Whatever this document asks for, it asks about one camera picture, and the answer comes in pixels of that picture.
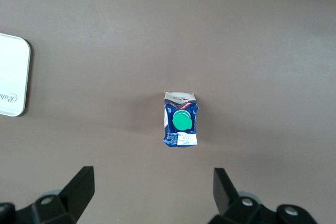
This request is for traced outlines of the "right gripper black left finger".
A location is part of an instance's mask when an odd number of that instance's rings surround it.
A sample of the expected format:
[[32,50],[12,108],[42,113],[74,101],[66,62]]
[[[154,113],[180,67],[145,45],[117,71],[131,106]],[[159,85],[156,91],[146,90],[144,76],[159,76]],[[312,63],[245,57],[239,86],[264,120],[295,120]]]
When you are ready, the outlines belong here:
[[84,166],[61,190],[44,194],[17,210],[1,203],[1,223],[77,223],[95,193],[94,168]]

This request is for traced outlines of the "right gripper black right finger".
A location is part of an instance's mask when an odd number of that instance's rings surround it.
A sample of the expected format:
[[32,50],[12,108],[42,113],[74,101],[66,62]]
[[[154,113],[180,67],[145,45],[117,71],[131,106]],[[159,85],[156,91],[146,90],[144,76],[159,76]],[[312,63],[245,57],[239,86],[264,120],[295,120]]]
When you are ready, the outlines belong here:
[[251,196],[241,196],[223,168],[214,169],[213,196],[218,214],[210,223],[316,223],[299,206],[284,204],[272,211]]

